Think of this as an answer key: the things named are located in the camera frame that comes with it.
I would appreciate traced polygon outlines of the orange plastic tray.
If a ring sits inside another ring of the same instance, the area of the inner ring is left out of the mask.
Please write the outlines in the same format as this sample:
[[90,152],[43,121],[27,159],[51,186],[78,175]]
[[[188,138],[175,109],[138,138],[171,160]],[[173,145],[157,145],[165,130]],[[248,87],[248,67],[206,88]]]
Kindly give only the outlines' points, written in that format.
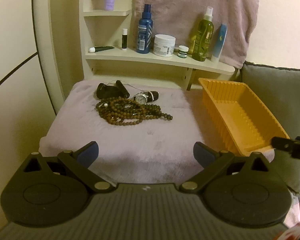
[[203,103],[225,148],[237,156],[272,150],[273,137],[289,135],[245,83],[200,78]]

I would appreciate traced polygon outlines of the grey cushion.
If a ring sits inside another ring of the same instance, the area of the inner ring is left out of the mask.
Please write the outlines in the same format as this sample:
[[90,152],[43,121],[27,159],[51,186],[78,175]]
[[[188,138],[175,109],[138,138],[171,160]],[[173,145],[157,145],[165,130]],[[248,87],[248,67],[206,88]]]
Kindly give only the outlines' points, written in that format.
[[[241,81],[269,108],[290,139],[300,137],[300,69],[246,61]],[[300,194],[300,160],[276,150],[271,164],[290,190]]]

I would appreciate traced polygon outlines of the lilac fleece mat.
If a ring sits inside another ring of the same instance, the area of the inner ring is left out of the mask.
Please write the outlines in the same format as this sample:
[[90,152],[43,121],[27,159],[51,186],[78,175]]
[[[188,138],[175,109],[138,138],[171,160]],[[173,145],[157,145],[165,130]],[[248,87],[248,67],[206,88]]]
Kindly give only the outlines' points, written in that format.
[[97,113],[98,80],[76,83],[58,112],[39,152],[55,156],[76,151],[91,141],[99,155],[90,169],[113,183],[181,184],[202,170],[193,156],[200,141],[210,148],[225,149],[204,108],[202,91],[158,88],[158,105],[173,119],[146,120],[135,126],[108,124]]

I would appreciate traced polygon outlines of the blue white tube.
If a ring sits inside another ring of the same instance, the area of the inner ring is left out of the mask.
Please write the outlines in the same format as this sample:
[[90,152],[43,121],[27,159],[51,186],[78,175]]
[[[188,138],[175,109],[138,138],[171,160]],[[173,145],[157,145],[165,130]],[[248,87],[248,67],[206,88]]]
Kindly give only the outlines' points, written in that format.
[[211,55],[211,61],[213,63],[218,62],[221,57],[221,53],[225,44],[227,31],[228,31],[227,25],[221,24],[217,36],[217,41],[215,42],[215,46],[213,48],[212,55]]

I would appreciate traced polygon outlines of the green olive spray bottle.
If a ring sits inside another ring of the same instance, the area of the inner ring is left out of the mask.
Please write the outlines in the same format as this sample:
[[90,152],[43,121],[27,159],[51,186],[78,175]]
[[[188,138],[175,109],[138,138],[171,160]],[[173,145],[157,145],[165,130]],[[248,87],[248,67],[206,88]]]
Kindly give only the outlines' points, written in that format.
[[207,7],[191,44],[191,56],[194,60],[203,62],[207,58],[214,31],[212,19],[213,7]]

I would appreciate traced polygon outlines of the small green-label jar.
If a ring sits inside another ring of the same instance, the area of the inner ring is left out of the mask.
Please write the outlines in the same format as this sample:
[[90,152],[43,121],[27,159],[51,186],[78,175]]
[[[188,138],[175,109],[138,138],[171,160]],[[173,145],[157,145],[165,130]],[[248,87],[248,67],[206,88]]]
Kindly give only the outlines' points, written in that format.
[[189,48],[188,48],[187,46],[182,46],[182,45],[180,45],[180,46],[178,47],[178,53],[177,53],[177,56],[178,56],[179,58],[185,59],[185,58],[187,58],[188,52],[189,52]]

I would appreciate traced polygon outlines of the cream wooden shelf unit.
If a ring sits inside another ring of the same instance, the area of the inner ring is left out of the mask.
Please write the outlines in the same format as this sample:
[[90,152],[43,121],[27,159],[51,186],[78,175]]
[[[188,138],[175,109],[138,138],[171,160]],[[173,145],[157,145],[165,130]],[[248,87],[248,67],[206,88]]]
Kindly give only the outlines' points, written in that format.
[[[81,80],[119,79],[138,86],[190,90],[197,74],[228,80],[236,73],[221,62],[137,53],[133,0],[115,0],[113,11],[104,9],[104,0],[32,0],[32,4],[39,60],[55,112]],[[121,49],[123,28],[128,29],[126,50]],[[95,46],[114,49],[89,53]]]

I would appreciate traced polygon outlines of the white cream jar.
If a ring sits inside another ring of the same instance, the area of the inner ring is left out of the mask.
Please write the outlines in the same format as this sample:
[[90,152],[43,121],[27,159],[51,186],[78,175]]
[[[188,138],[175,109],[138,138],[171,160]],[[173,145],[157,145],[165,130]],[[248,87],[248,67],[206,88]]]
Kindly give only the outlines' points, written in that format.
[[154,38],[153,53],[161,57],[171,57],[174,53],[175,37],[157,34]]

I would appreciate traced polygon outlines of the black white lip balm stick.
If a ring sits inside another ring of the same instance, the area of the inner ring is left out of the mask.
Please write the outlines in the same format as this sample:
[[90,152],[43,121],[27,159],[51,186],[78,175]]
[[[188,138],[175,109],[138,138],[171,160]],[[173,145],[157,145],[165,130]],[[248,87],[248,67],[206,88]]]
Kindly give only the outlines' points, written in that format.
[[121,49],[122,50],[127,49],[127,38],[128,38],[128,29],[123,28],[122,29],[122,40],[121,40]]

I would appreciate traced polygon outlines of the blue spray bottle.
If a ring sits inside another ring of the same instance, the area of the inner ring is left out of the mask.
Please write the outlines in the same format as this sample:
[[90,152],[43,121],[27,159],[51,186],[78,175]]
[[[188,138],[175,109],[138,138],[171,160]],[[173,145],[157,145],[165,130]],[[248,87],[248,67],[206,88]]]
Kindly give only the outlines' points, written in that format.
[[150,45],[153,32],[153,20],[151,13],[151,5],[145,4],[141,18],[138,23],[138,38],[136,51],[140,54],[150,52]]

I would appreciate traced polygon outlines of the lilac fleece blanket on wall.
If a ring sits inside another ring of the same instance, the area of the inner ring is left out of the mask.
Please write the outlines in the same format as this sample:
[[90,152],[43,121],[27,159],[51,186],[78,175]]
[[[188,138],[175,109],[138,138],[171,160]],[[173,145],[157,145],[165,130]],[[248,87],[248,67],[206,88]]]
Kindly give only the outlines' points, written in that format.
[[199,22],[208,7],[213,8],[215,27],[212,43],[217,40],[221,24],[227,26],[227,34],[219,60],[241,68],[249,48],[250,36],[257,24],[259,0],[133,0],[133,29],[138,29],[145,4],[151,5],[153,35],[166,34],[175,37],[176,45],[189,46],[197,32]]

